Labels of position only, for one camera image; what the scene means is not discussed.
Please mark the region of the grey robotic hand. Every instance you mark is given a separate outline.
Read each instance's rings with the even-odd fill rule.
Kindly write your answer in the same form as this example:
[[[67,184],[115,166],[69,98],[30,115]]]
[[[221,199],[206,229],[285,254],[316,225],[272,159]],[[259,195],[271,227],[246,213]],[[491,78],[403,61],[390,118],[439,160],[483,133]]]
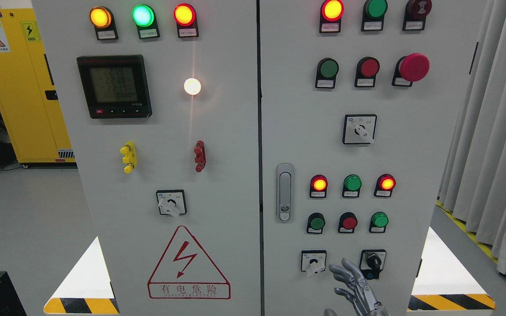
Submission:
[[[343,296],[350,302],[358,316],[388,316],[387,309],[376,298],[363,272],[352,262],[343,258],[341,265],[329,264],[328,269],[333,278],[345,284],[349,291],[334,288],[335,294]]]

